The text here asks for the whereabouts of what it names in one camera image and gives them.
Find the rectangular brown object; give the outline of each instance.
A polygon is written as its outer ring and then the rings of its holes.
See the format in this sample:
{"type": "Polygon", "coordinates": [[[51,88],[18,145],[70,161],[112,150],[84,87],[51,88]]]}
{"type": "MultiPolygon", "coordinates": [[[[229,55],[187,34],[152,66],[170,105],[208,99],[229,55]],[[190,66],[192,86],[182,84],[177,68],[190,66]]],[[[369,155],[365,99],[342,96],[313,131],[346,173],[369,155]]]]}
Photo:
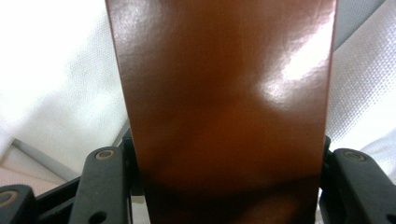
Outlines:
{"type": "Polygon", "coordinates": [[[152,223],[313,223],[333,0],[108,0],[152,223]]]}

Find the glossy brown object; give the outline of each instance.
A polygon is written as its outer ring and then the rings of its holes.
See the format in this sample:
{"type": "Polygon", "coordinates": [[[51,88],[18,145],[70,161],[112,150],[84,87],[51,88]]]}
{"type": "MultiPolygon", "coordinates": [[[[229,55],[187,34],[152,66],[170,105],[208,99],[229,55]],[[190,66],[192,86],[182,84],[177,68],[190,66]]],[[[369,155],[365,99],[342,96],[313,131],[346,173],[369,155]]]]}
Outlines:
{"type": "Polygon", "coordinates": [[[334,7],[107,1],[151,222],[313,222],[334,7]]]}

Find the screw hole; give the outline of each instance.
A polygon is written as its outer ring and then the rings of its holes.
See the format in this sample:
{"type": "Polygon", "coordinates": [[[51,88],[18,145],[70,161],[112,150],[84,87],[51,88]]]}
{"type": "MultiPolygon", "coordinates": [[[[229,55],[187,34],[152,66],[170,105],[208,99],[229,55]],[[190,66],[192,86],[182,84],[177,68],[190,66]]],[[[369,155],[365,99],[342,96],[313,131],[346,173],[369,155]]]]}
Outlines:
{"type": "Polygon", "coordinates": [[[106,212],[97,212],[90,217],[90,224],[99,224],[106,220],[106,212]]]}
{"type": "Polygon", "coordinates": [[[394,215],[387,215],[387,219],[390,223],[396,224],[396,216],[394,215]]]}

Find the gray fabric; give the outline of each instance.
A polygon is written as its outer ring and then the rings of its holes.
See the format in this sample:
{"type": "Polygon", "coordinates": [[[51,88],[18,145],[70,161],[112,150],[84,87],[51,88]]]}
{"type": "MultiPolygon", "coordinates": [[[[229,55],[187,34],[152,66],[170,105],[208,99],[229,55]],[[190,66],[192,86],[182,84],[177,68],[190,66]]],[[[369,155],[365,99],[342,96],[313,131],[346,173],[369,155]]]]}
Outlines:
{"type": "Polygon", "coordinates": [[[339,0],[334,49],[338,49],[385,0],[339,0]]]}

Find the brown glossy surface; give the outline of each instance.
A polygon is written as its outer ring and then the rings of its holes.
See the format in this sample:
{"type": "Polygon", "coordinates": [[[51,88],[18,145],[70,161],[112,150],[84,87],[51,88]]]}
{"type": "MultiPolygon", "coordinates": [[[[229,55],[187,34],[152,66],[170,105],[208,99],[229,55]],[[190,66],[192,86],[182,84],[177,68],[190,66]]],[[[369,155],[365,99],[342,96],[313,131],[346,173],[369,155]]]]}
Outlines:
{"type": "Polygon", "coordinates": [[[333,0],[108,0],[153,223],[312,221],[333,0]]]}

